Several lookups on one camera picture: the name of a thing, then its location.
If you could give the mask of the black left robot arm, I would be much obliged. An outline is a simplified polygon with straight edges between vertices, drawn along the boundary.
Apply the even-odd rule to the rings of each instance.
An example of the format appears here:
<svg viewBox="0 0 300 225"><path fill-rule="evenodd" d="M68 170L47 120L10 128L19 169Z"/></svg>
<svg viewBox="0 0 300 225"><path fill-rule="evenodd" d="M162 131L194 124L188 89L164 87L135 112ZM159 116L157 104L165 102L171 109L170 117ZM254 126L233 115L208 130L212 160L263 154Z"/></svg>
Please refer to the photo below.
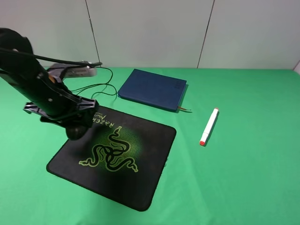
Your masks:
<svg viewBox="0 0 300 225"><path fill-rule="evenodd" d="M89 63L56 60L53 67L45 69L37 59L26 37L0 29L0 76L29 100L24 110L63 128L90 128L98 102L73 94L62 80L69 68Z"/></svg>

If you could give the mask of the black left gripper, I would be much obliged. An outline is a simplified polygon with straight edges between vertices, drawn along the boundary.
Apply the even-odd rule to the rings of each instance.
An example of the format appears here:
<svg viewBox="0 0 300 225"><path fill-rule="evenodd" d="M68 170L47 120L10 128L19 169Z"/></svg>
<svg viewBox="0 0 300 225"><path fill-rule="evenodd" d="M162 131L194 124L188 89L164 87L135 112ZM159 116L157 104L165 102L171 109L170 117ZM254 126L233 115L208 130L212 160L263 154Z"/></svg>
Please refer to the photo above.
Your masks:
<svg viewBox="0 0 300 225"><path fill-rule="evenodd" d="M52 123L63 128L69 126L90 128L92 118L98 110L98 102L76 95L72 95L71 98L59 96L52 101L28 102L23 110L28 114L39 115L40 121L44 123Z"/></svg>

